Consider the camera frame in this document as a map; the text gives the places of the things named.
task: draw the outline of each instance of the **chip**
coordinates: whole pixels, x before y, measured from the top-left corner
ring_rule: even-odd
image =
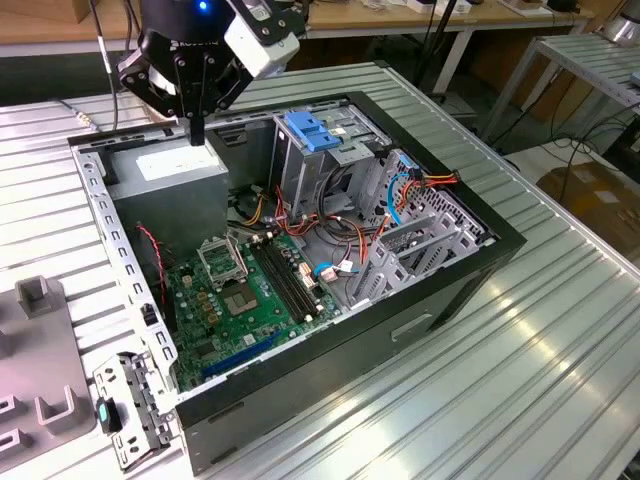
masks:
[[[234,317],[258,306],[258,297],[246,283],[236,283],[227,287],[221,295],[229,312]]]
[[[211,342],[206,342],[196,347],[196,353],[200,357],[206,357],[216,351],[216,347]]]

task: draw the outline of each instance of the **black wire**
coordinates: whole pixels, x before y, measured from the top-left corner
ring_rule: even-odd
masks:
[[[542,99],[542,97],[544,97],[544,94],[547,93],[549,91],[549,88],[551,88],[551,85],[553,85],[554,81],[553,79],[547,83],[547,86],[544,87],[544,90],[542,90],[542,92],[540,92],[540,95],[538,96],[538,98],[536,98],[536,100],[534,102],[531,103],[531,105],[529,105],[526,110],[524,110],[520,116],[504,131],[502,132],[500,135],[498,135],[497,138],[495,138],[493,141],[489,142],[489,146],[490,147],[494,147],[497,145],[497,143],[507,134],[509,134],[521,121],[524,117],[526,117],[529,112],[531,112],[531,110],[533,110],[533,108],[538,104],[538,102]]]
[[[567,118],[565,118],[563,120],[563,122],[560,124],[560,126],[558,127],[557,131],[562,130],[562,128],[567,124],[567,122],[569,120],[571,120],[571,118],[576,114],[576,112],[580,109],[580,107],[582,107],[582,105],[584,105],[584,102],[587,101],[587,98],[589,98],[589,95],[591,95],[591,92],[593,92],[593,87],[591,87],[589,89],[589,91],[587,92],[587,94],[584,96],[584,98],[582,100],[580,100],[580,103],[578,103],[573,110],[571,110],[571,113],[567,116]]]
[[[555,153],[553,153],[551,150],[549,150],[546,146],[544,145],[540,145],[540,148],[542,148],[545,152],[547,152],[549,155],[551,155],[552,157],[554,157],[555,159],[561,161],[562,163],[566,163],[569,164],[568,160],[565,160],[564,158],[556,155]],[[612,172],[619,172],[620,170],[618,170],[617,168],[612,168],[608,165],[605,165],[604,163],[602,163],[601,161],[599,161],[596,157],[594,157],[593,155],[591,155],[591,151],[589,152],[584,152],[586,155],[588,155],[594,162],[599,163],[600,165],[602,165],[604,168],[606,168],[607,170],[611,170]]]
[[[125,3],[125,8],[127,9],[127,12],[129,12],[129,15],[131,15],[133,24],[136,27],[136,32],[138,35],[140,35],[140,23],[138,23],[138,17],[136,17],[136,11],[133,9],[133,6],[131,5],[131,0],[123,0],[123,1]]]
[[[589,135],[591,134],[591,132],[593,132],[601,124],[608,122],[612,118],[615,118],[618,115],[621,115],[622,113],[624,113],[624,112],[626,112],[628,110],[633,110],[634,108],[637,108],[638,106],[640,106],[640,102],[637,102],[637,103],[634,103],[632,105],[629,105],[628,107],[624,107],[623,109],[617,111],[613,115],[609,115],[608,117],[605,117],[604,119],[600,120],[598,123],[593,125],[589,130],[587,130],[587,132],[580,139],[580,142],[576,143],[576,146],[573,149],[573,152],[571,153],[571,157],[569,158],[569,163],[567,164],[567,170],[566,170],[566,172],[564,174],[564,179],[562,180],[562,189],[560,190],[560,195],[558,197],[558,203],[560,205],[562,205],[562,201],[564,200],[564,195],[565,195],[565,193],[567,191],[567,183],[569,182],[569,173],[571,171],[571,165],[573,164],[573,159],[576,156],[576,153],[578,151],[578,147],[580,146],[580,144],[584,143],[584,141],[587,138],[589,138]]]
[[[100,41],[104,44],[104,37],[102,35],[102,26],[100,25],[100,19],[98,18],[98,13],[96,12],[96,3],[95,0],[89,0],[89,7],[91,8],[91,13],[93,14],[93,22],[96,26],[96,32],[98,33],[98,37],[101,39]],[[105,63],[109,63],[109,58],[105,54],[104,56]],[[118,97],[116,95],[116,87],[113,83],[113,76],[107,71],[107,79],[109,80],[109,88],[111,89],[111,97],[113,98],[113,128],[112,130],[118,129]]]
[[[556,104],[556,108],[553,110],[553,115],[551,115],[551,124],[549,129],[551,130],[551,136],[550,138],[553,138],[555,135],[555,132],[553,131],[553,124],[556,121],[556,115],[558,114],[558,110],[560,109],[560,105],[562,105],[562,101],[564,100],[565,95],[567,94],[567,92],[569,91],[569,89],[576,83],[576,80],[578,80],[578,77],[574,76],[571,81],[569,82],[569,84],[567,85],[567,88],[564,89],[564,92],[562,92],[562,96],[560,97],[560,100],[558,100],[558,103]]]
[[[436,2],[434,2],[433,7],[431,8],[431,16],[429,17],[429,25],[427,25],[427,33],[424,36],[424,40],[422,40],[422,45],[420,46],[420,51],[418,52],[418,59],[416,60],[415,65],[415,74],[418,74],[418,69],[420,67],[420,62],[422,60],[422,56],[427,51],[427,43],[429,42],[429,34],[431,33],[431,26],[433,25],[433,15],[436,12]]]
[[[64,106],[65,106],[65,107],[67,107],[69,110],[75,110],[75,108],[74,108],[70,103],[65,102],[65,101],[64,101],[64,100],[62,100],[61,98],[55,98],[53,101],[54,101],[54,102],[58,102],[58,103],[60,103],[60,104],[64,105]]]
[[[422,54],[420,55],[420,63],[418,64],[418,68],[413,78],[413,84],[418,88],[420,88],[420,83],[422,83],[422,79],[424,78],[424,75],[429,68],[429,63],[431,62],[431,59],[433,57],[433,52],[435,51],[437,44],[440,43],[440,40],[444,36],[444,31],[449,24],[449,19],[451,18],[451,13],[453,12],[455,5],[456,0],[449,0],[447,6],[444,9],[442,17],[440,18],[440,23],[438,24],[438,28],[436,29],[433,41],[429,42],[429,48],[427,49],[426,53],[422,52]]]
[[[131,21],[131,12],[127,8],[127,2],[123,0],[124,10],[127,14],[127,39],[124,42],[124,51],[127,55],[131,53],[131,35],[133,33],[132,21]]]

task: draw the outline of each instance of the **power cable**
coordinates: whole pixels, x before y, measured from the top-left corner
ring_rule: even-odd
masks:
[[[613,115],[609,115],[608,117],[605,117],[604,119],[600,120],[598,123],[593,125],[591,128],[589,128],[589,130],[587,130],[587,132],[580,138],[580,141],[578,143],[576,143],[576,146],[574,147],[573,152],[571,153],[571,157],[569,158],[569,163],[567,164],[567,170],[566,170],[566,172],[564,174],[564,179],[562,180],[562,188],[560,190],[560,195],[558,197],[558,203],[560,205],[562,205],[562,202],[564,200],[564,195],[565,195],[565,193],[567,191],[567,183],[569,181],[569,173],[571,171],[571,165],[573,164],[573,159],[575,158],[575,155],[576,155],[580,145],[583,144],[585,142],[585,140],[587,140],[589,138],[589,135],[591,135],[591,132],[593,132],[596,128],[598,128],[599,126],[601,126],[604,123],[607,123],[611,119],[616,118],[618,115],[621,115],[622,113],[624,113],[624,112],[626,112],[628,110],[633,110],[634,108],[637,108],[638,106],[640,106],[640,102],[637,102],[637,103],[634,103],[634,104],[629,105],[627,107],[624,107],[623,109],[617,111]]]
[[[118,97],[116,96],[116,88],[113,83],[113,76],[111,73],[111,62],[109,61],[109,56],[107,55],[107,47],[104,44],[104,36],[102,35],[102,26],[100,25],[100,19],[98,18],[98,13],[96,12],[95,0],[89,0],[89,7],[91,8],[93,21],[96,25],[96,33],[98,34],[98,45],[100,46],[100,53],[102,54],[102,61],[104,62],[104,68],[107,72],[107,79],[109,80],[109,88],[111,89],[111,97],[113,98],[112,130],[117,130],[118,129]]]
[[[502,132],[500,135],[498,135],[494,140],[487,142],[488,145],[490,147],[496,146],[498,144],[498,142],[500,140],[502,140],[502,138],[504,138],[505,135],[508,135],[509,133],[511,133],[511,131],[522,121],[522,119],[524,117],[526,117],[529,114],[529,112],[531,112],[531,110],[533,110],[533,108],[538,104],[538,102],[540,102],[542,97],[544,97],[545,93],[547,93],[549,91],[549,88],[551,88],[551,85],[553,85],[553,82],[554,82],[554,79],[552,79],[549,83],[547,83],[547,86],[544,87],[544,90],[542,90],[542,92],[540,93],[538,98],[536,98],[536,100],[534,102],[532,102],[531,105],[529,105],[520,114],[520,116],[509,127],[507,127],[507,129],[504,132]]]
[[[442,17],[440,18],[440,23],[438,23],[438,28],[436,29],[436,33],[434,34],[433,41],[429,42],[429,48],[427,49],[427,52],[423,52],[424,55],[420,56],[418,68],[416,69],[416,75],[413,78],[413,84],[418,88],[420,88],[420,83],[422,83],[422,79],[427,72],[427,68],[429,67],[431,58],[433,57],[433,52],[436,46],[440,43],[440,40],[444,35],[444,30],[449,24],[449,19],[451,18],[451,14],[453,13],[453,9],[455,8],[455,6],[456,0],[449,0],[449,3],[447,3],[447,6],[444,9]]]
[[[427,25],[427,33],[424,36],[424,40],[422,40],[422,45],[420,46],[420,50],[418,52],[418,60],[416,61],[416,67],[415,67],[416,75],[418,73],[418,69],[420,68],[420,61],[422,60],[422,56],[426,51],[427,44],[429,43],[429,34],[431,33],[431,26],[433,25],[433,15],[436,13],[436,3],[437,3],[437,0],[434,1],[433,7],[431,7],[431,16],[429,17],[429,25]]]

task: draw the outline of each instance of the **aluminum extrusion table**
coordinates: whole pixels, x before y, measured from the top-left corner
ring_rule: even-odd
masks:
[[[640,273],[393,70],[255,82],[236,108],[367,92],[527,238],[450,323],[202,474],[214,479],[613,479],[640,447]],[[72,101],[108,128],[110,97]],[[120,97],[122,126],[147,122]],[[64,284],[87,375],[140,348],[55,103],[0,109],[0,288]],[[92,433],[4,478],[120,478]],[[178,442],[136,479],[189,478]]]
[[[523,109],[542,94],[560,68],[591,84],[603,94],[604,100],[612,98],[624,107],[640,103],[640,88],[630,81],[631,74],[640,71],[640,46],[620,47],[598,34],[534,38],[489,114],[481,134],[485,141],[495,130],[504,109],[538,54],[551,60],[551,64],[538,80]],[[595,121],[602,107],[602,102],[597,102],[593,108],[594,115],[587,115],[587,118],[592,117]]]

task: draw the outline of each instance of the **red wire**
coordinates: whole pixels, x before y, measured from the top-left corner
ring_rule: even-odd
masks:
[[[146,228],[144,228],[142,225],[136,225],[136,227],[138,228],[138,230],[140,230],[142,233],[144,233],[147,236],[147,238],[151,241],[151,245],[153,246],[153,249],[156,252],[156,258],[158,260],[158,272],[160,273],[160,289],[162,291],[162,305],[164,305],[165,304],[164,267],[162,266],[162,257],[160,256],[160,248],[158,248],[158,242],[156,241],[155,238],[153,238],[153,235],[151,235],[151,232]]]

